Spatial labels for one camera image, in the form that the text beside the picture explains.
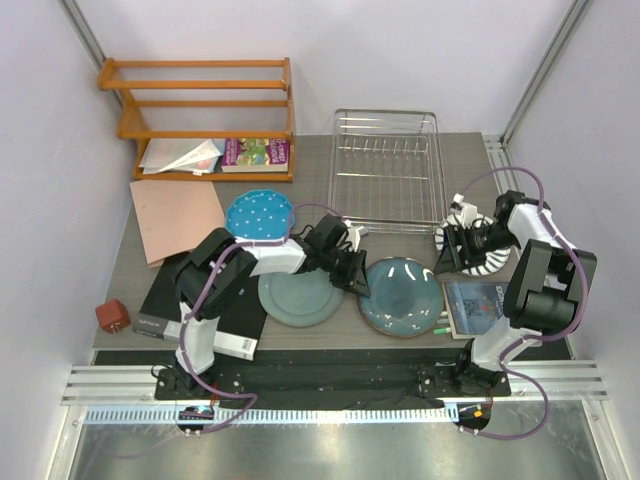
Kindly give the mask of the white blue striped plate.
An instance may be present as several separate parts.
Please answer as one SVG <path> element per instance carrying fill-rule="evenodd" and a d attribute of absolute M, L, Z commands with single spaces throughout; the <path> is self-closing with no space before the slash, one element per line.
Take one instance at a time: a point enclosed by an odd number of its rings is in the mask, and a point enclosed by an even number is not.
<path fill-rule="evenodd" d="M 438 253 L 436 262 L 436 274 L 440 273 L 461 273 L 467 276 L 488 276 L 500 271 L 508 262 L 511 255 L 511 248 L 498 248 L 491 251 L 469 253 L 472 247 L 471 241 L 467 240 L 467 249 L 463 244 L 456 246 L 458 261 L 454 256 L 453 249 L 449 246 L 447 229 L 449 227 L 455 233 L 467 234 L 469 231 L 480 230 L 482 237 L 485 237 L 489 228 L 494 224 L 494 220 L 481 213 L 476 213 L 475 217 L 465 222 L 460 214 L 451 213 L 436 228 L 434 240 Z"/>

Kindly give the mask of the blue polka dot plate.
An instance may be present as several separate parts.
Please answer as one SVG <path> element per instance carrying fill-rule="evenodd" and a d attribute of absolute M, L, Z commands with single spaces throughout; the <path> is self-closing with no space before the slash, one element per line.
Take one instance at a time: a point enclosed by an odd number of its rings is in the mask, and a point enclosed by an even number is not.
<path fill-rule="evenodd" d="M 282 193 L 272 189 L 248 191 L 238 196 L 225 215 L 225 228 L 235 237 L 273 241 L 284 237 L 293 205 Z"/>

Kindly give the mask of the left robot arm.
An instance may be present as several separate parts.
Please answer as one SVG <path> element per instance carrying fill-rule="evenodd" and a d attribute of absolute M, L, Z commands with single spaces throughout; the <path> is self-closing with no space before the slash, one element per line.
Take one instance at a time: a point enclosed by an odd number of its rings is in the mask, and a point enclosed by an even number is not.
<path fill-rule="evenodd" d="M 176 351 L 182 369 L 179 388 L 193 399 L 211 391 L 217 323 L 254 277 L 322 271 L 332 287 L 370 297 L 367 252 L 360 240 L 360 229 L 333 213 L 304 231 L 286 231 L 275 240 L 241 239 L 226 228 L 213 230 L 173 277 L 182 315 Z"/>

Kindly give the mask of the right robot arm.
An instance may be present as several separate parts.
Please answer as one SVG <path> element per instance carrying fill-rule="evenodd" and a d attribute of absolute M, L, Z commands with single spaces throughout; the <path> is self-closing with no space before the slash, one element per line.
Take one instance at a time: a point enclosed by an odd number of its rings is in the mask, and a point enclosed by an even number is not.
<path fill-rule="evenodd" d="M 495 388 L 507 363 L 527 348 L 559 340 L 577 328 L 597 258 L 566 239 L 543 199 L 519 191 L 497 198 L 488 223 L 478 219 L 476 206 L 461 194 L 455 195 L 451 213 L 452 222 L 440 227 L 442 247 L 434 274 L 478 269 L 499 250 L 520 251 L 502 317 L 487 333 L 467 342 L 451 371 L 455 389 L 472 395 Z"/>

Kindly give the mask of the grey-green ceramic plate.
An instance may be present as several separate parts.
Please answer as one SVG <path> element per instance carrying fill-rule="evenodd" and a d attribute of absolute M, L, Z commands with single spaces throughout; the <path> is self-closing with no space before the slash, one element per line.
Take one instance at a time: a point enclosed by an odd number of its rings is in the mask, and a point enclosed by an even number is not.
<path fill-rule="evenodd" d="M 277 322 L 295 328 L 318 325 L 333 316 L 345 292 L 322 270 L 304 274 L 272 273 L 259 277 L 262 307 Z"/>

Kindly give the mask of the dark blue glazed plate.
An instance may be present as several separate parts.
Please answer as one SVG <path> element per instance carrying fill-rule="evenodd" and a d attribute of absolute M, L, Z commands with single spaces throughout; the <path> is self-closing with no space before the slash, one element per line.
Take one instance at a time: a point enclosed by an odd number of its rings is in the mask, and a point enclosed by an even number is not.
<path fill-rule="evenodd" d="M 435 327 L 444 308 L 440 284 L 421 263 L 389 257 L 366 271 L 370 296 L 358 298 L 365 322 L 385 335 L 412 338 Z"/>

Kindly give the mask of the wire dish rack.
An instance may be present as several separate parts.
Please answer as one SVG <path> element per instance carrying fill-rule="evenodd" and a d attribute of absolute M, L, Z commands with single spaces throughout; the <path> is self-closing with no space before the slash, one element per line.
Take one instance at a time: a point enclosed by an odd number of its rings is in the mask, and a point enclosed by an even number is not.
<path fill-rule="evenodd" d="M 372 233 L 433 233 L 446 217 L 436 114 L 336 110 L 328 200 Z"/>

